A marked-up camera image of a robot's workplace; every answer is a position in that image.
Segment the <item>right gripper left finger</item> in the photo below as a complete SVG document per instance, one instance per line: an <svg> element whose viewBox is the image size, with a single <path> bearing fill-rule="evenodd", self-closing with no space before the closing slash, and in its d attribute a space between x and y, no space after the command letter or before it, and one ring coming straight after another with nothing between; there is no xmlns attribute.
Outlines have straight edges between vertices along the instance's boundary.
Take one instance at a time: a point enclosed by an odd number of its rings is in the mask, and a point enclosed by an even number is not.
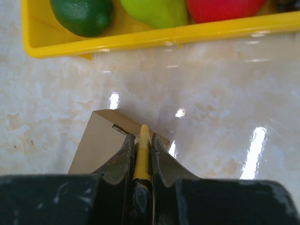
<svg viewBox="0 0 300 225"><path fill-rule="evenodd" d="M0 178L3 225L124 225L135 137L91 173L5 175Z"/></svg>

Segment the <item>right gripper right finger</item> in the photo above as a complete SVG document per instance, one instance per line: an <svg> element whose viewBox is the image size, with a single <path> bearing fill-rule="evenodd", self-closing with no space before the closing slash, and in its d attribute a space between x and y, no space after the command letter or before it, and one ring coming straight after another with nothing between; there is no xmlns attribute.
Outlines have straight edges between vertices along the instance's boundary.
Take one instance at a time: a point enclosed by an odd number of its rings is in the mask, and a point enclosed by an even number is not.
<svg viewBox="0 0 300 225"><path fill-rule="evenodd" d="M156 225L297 225L290 193L271 180L203 179L151 141Z"/></svg>

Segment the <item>yellow utility knife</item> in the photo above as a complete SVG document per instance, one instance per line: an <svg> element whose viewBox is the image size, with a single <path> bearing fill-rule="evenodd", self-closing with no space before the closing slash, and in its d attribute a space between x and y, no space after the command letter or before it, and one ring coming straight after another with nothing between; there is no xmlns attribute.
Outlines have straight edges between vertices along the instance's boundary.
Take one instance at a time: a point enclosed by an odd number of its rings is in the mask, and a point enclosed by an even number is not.
<svg viewBox="0 0 300 225"><path fill-rule="evenodd" d="M147 125L140 129L135 143L135 168L129 197L131 225L151 225L153 213L150 134Z"/></svg>

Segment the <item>brown cardboard express box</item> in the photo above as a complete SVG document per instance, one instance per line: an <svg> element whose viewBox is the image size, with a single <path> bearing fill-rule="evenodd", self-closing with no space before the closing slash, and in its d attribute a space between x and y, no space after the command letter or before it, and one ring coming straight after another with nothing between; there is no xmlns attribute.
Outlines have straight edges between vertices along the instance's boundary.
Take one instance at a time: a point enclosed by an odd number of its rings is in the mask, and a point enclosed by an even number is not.
<svg viewBox="0 0 300 225"><path fill-rule="evenodd" d="M139 138L141 126L117 110L93 111L68 173L95 171L121 149L126 135Z"/></svg>

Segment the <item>yellow plastic tray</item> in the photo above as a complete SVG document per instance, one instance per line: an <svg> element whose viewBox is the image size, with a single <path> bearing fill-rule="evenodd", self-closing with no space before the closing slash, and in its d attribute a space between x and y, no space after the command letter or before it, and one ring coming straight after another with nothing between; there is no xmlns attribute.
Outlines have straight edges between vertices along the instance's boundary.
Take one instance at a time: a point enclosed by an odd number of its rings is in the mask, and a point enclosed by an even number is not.
<svg viewBox="0 0 300 225"><path fill-rule="evenodd" d="M113 24L101 36L85 38L65 29L55 18L47 0L21 1L22 41L34 58L80 56L90 60L94 53L140 49L229 38L259 37L300 29L298 11L278 13L269 0L257 16L219 22L155 29L130 17L114 1Z"/></svg>

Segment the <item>dark green lime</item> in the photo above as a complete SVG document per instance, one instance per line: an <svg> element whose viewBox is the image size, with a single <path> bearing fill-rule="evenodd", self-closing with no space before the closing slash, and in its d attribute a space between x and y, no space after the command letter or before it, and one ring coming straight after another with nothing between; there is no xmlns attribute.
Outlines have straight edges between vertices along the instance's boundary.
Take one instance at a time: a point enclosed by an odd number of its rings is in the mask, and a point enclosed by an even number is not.
<svg viewBox="0 0 300 225"><path fill-rule="evenodd" d="M112 24L111 0L51 0L57 21L75 35L94 38Z"/></svg>

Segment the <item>green pear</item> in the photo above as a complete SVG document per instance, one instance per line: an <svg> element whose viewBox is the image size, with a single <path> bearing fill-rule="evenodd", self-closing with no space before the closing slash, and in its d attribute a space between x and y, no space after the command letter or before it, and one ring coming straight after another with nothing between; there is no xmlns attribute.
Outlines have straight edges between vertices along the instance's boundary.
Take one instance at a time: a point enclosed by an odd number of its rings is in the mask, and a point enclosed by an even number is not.
<svg viewBox="0 0 300 225"><path fill-rule="evenodd" d="M122 0L121 5L132 18L156 29L188 25L184 0Z"/></svg>

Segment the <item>red apple front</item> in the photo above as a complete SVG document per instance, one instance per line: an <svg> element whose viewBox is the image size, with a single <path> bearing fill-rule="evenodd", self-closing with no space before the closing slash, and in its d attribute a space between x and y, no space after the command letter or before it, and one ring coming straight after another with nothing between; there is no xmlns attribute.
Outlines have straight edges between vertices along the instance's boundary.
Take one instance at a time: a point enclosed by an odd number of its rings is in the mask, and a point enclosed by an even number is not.
<svg viewBox="0 0 300 225"><path fill-rule="evenodd" d="M265 0L187 0L188 11L196 23L239 19L256 15Z"/></svg>

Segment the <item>purple grape bunch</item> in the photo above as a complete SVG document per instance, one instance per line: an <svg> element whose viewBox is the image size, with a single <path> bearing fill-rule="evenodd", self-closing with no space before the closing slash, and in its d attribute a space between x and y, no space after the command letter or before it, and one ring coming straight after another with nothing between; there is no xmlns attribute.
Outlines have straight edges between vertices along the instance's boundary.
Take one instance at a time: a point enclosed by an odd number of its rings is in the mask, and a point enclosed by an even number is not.
<svg viewBox="0 0 300 225"><path fill-rule="evenodd" d="M300 10L300 0L277 0L277 10L280 13Z"/></svg>

